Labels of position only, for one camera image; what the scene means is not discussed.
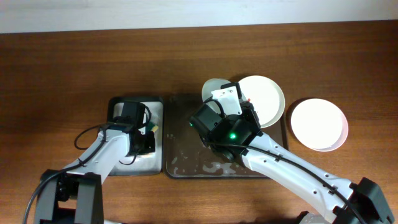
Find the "grey-green plate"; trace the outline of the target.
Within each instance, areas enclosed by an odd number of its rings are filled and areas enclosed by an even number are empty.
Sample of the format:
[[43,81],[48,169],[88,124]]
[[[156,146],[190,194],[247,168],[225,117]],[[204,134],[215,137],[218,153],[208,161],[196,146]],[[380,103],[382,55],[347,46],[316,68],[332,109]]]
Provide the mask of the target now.
[[[228,83],[230,83],[230,81],[225,80],[225,79],[220,79],[220,78],[212,78],[212,79],[206,81],[205,84],[203,85],[202,91],[201,91],[202,101],[206,101],[209,98],[212,99],[213,94],[211,92],[214,90],[219,90],[222,85],[225,85]],[[214,101],[211,101],[206,104],[216,113],[218,113],[218,114],[221,113],[218,105]]]

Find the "yellow green sponge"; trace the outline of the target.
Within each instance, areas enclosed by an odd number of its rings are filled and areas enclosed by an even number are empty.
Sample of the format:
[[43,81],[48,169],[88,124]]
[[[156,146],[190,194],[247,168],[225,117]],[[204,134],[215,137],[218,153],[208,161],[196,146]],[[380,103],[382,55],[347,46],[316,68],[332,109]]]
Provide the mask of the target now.
[[158,129],[159,129],[159,126],[157,124],[155,124],[153,122],[149,122],[146,126],[146,133],[150,133],[150,132],[156,133]]

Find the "cream white plate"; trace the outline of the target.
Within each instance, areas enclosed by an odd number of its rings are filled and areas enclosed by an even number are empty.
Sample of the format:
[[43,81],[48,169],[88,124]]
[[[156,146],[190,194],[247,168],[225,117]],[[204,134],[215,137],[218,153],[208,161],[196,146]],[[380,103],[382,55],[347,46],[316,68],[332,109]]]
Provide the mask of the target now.
[[282,117],[285,97],[280,86],[270,78],[252,75],[238,81],[243,98],[252,103],[261,128],[272,126]]

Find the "pink plate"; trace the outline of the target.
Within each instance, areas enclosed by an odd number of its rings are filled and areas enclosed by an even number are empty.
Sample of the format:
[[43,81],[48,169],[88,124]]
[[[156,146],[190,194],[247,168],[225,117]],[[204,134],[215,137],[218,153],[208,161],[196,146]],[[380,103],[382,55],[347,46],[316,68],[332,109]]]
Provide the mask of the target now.
[[341,147],[348,138],[348,120],[330,101],[310,98],[300,102],[290,116],[290,127],[298,141],[319,152]]

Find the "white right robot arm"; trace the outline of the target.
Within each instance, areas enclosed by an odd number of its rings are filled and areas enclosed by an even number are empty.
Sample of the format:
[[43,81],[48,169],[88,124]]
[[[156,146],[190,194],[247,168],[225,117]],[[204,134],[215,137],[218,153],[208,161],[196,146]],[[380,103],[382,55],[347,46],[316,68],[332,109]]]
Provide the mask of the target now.
[[215,154],[263,174],[309,203],[328,223],[394,223],[388,202],[375,182],[358,184],[299,158],[261,130],[250,103],[237,114],[215,112],[203,104],[189,119]]

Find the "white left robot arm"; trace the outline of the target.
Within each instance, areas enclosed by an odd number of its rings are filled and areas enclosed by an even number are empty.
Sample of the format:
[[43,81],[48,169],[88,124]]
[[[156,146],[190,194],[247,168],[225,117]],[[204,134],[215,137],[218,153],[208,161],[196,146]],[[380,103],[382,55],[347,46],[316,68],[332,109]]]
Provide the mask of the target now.
[[102,184],[124,158],[156,151],[162,135],[141,98],[113,98],[106,124],[97,126],[95,142],[61,170],[46,170],[29,202],[37,204],[35,223],[106,223]]

